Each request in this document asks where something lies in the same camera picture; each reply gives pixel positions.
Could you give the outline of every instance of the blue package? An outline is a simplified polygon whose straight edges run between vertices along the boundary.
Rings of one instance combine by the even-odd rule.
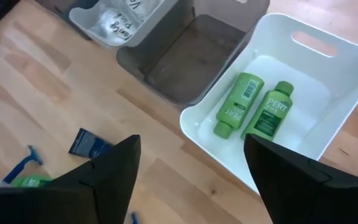
[[[97,137],[97,135],[80,128],[80,131],[78,132],[77,137],[75,138],[75,141],[68,153],[93,159],[113,147],[114,145],[110,142],[107,142]]]

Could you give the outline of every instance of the wooden floor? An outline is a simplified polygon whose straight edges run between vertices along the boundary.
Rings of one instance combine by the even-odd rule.
[[[282,12],[358,43],[358,0],[271,0]],[[0,178],[39,149],[58,177],[84,159],[69,156],[78,129],[111,142],[142,136],[130,210],[142,223],[270,223],[258,196],[182,135],[180,112],[30,0],[0,23]],[[326,164],[358,175],[358,107],[326,151]]]

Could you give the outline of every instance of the plastic bag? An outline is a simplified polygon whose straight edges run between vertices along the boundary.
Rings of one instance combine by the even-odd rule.
[[[124,10],[101,4],[101,14],[98,22],[90,31],[111,45],[119,45],[128,41],[139,27],[136,18]]]
[[[98,22],[89,30],[109,45],[127,42],[161,0],[111,0],[100,4]]]

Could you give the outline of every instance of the white plastic surface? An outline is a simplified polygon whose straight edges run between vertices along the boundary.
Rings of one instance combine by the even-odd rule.
[[[98,22],[100,15],[100,5],[109,4],[113,0],[99,0],[91,9],[74,8],[69,13],[70,20],[77,25],[85,34],[91,37],[95,42],[99,43],[105,48],[114,49],[116,47],[128,46],[135,47],[139,45],[142,40],[149,34],[149,32],[157,25],[162,17],[172,8],[178,0],[162,0],[158,7],[151,13],[151,15],[139,26],[136,33],[123,44],[110,44],[100,39],[93,32],[91,27]]]
[[[328,57],[295,42],[292,33],[296,31],[332,45],[337,54]],[[265,86],[240,130],[228,140],[221,139],[213,133],[215,116],[241,72],[259,76]],[[224,75],[199,104],[185,109],[180,117],[185,135],[256,193],[240,135],[266,91],[281,80],[295,87],[293,107],[273,141],[318,160],[358,104],[358,45],[283,14],[264,16]]]

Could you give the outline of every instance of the green shampoo bottle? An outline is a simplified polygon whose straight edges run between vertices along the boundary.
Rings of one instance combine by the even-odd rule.
[[[241,138],[245,139],[246,134],[256,134],[272,141],[292,107],[292,92],[293,85],[285,81],[268,91]]]
[[[241,127],[264,84],[262,79],[253,74],[241,73],[239,75],[229,96],[216,115],[218,120],[214,128],[216,135],[228,139],[233,130],[238,130]]]

